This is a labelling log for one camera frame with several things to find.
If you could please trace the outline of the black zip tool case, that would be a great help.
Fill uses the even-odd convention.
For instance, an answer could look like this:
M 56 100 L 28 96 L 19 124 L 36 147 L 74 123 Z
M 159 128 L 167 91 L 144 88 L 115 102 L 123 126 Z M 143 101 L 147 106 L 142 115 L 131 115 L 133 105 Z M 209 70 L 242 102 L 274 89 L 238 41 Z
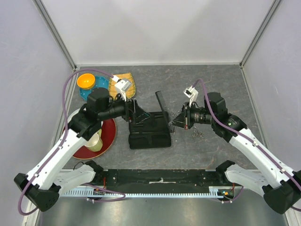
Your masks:
M 142 123 L 129 123 L 128 143 L 130 149 L 168 148 L 171 146 L 169 115 L 151 112 L 151 117 Z

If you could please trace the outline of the black hair comb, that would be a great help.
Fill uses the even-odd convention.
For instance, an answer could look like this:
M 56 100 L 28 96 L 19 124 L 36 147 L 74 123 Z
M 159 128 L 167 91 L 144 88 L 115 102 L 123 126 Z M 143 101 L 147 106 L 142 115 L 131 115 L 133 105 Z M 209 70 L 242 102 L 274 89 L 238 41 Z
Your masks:
M 165 118 L 165 122 L 166 122 L 167 126 L 169 126 L 169 113 L 167 111 L 167 106 L 165 104 L 163 94 L 161 91 L 157 91 L 157 92 L 155 92 L 155 95 L 156 95 L 157 101 L 159 103 L 160 109 L 163 113 L 163 116 Z

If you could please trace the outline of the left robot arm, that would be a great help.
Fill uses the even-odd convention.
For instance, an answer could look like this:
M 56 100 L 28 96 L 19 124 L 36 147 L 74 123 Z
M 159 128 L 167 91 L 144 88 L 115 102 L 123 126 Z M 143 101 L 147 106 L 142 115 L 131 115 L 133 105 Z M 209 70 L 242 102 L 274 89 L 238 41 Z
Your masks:
M 150 116 L 134 99 L 125 100 L 121 95 L 114 99 L 105 88 L 92 90 L 87 102 L 65 125 L 64 134 L 49 153 L 28 173 L 15 176 L 14 182 L 22 192 L 18 205 L 26 197 L 36 209 L 45 212 L 65 192 L 87 183 L 99 185 L 103 181 L 103 169 L 93 161 L 63 176 L 59 172 L 102 128 L 103 121 L 122 117 L 125 121 L 140 123 Z

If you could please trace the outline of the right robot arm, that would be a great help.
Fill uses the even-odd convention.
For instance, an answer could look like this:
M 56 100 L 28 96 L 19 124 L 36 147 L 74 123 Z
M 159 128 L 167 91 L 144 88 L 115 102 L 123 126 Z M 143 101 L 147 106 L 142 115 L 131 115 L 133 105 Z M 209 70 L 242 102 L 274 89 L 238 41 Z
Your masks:
M 204 106 L 196 103 L 197 91 L 186 89 L 189 98 L 181 112 L 172 120 L 173 126 L 191 129 L 194 124 L 209 124 L 215 134 L 238 149 L 259 170 L 251 172 L 232 161 L 216 168 L 215 179 L 220 185 L 239 184 L 264 198 L 276 213 L 284 214 L 301 199 L 301 173 L 272 154 L 237 116 L 228 112 L 220 93 L 204 96 Z

